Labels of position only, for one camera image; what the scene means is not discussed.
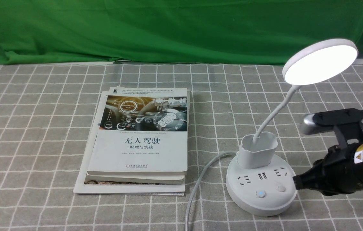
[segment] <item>warning label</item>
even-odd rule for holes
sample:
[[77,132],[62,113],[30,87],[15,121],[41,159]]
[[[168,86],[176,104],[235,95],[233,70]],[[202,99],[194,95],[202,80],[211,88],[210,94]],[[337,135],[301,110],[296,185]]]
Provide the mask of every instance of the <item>warning label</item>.
[[354,154],[354,164],[361,162],[363,162],[363,151],[359,151]]
[[363,162],[363,144],[360,145],[356,153],[354,153],[354,164],[362,163]]

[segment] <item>power button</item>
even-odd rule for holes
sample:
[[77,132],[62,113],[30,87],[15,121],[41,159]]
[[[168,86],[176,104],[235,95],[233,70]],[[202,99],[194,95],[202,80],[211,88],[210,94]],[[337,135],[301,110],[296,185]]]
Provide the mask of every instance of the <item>power button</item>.
[[264,190],[257,191],[257,192],[256,192],[256,195],[257,195],[259,198],[263,198],[263,197],[265,197],[265,191],[264,191]]

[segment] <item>white cable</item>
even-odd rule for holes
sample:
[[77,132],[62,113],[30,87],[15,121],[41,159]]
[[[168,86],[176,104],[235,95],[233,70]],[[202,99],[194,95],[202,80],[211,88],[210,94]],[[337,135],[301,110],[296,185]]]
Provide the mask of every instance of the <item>white cable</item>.
[[213,164],[214,161],[218,160],[219,158],[222,158],[223,156],[228,155],[228,154],[236,154],[236,153],[237,152],[234,152],[234,151],[222,152],[222,153],[218,154],[217,156],[215,156],[213,159],[211,159],[211,161],[209,161],[208,164],[204,167],[202,173],[200,174],[199,178],[197,179],[196,185],[194,185],[194,188],[191,191],[190,198],[188,199],[187,208],[186,208],[186,218],[185,218],[185,224],[184,224],[185,231],[189,231],[188,218],[190,215],[191,203],[193,202],[194,195],[197,192],[197,189],[200,185],[200,181],[202,181],[203,176],[206,173],[206,170],[210,167],[211,164]]

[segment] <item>book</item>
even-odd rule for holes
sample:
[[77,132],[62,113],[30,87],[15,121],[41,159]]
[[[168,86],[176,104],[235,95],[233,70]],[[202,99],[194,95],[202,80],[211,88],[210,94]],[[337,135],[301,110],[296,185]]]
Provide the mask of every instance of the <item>book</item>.
[[185,175],[92,175],[87,174],[86,180],[94,181],[115,181],[130,183],[162,183],[182,184]]
[[[103,178],[95,178],[95,180],[90,180],[91,174],[87,174],[87,168],[89,167],[90,159],[93,153],[93,147],[95,144],[95,140],[97,137],[97,133],[99,131],[99,123],[102,119],[103,112],[105,110],[105,105],[103,102],[107,101],[107,97],[109,94],[114,94],[115,91],[118,92],[117,88],[111,88],[110,92],[103,92],[100,97],[100,104],[96,110],[96,115],[93,119],[93,125],[89,134],[89,138],[86,144],[86,149],[83,156],[82,165],[80,167],[80,172],[76,180],[76,184],[74,186],[74,193],[107,193],[107,194],[134,194],[134,195],[162,195],[162,196],[184,196],[185,194],[185,184],[184,180],[178,181],[179,184],[166,184],[168,183],[169,177],[183,177],[184,175],[173,175],[173,176],[142,176],[142,175],[121,175],[121,178],[131,178],[136,177],[135,180],[138,181],[142,178],[152,179],[152,177],[160,177],[162,184],[143,184],[143,183],[126,183],[122,184],[120,182],[114,182],[114,177],[117,177],[116,180],[120,180],[118,176],[110,176],[98,175],[96,177]],[[187,108],[190,105],[190,91],[187,92]]]
[[107,96],[87,173],[187,172],[186,88],[116,88]]

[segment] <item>lamp head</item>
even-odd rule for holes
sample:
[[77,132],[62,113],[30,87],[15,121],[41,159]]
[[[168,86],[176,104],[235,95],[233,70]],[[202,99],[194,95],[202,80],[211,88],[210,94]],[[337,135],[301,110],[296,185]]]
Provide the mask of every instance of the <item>lamp head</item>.
[[335,38],[312,44],[291,57],[283,68],[291,85],[309,85],[330,79],[346,70],[357,58],[355,44]]

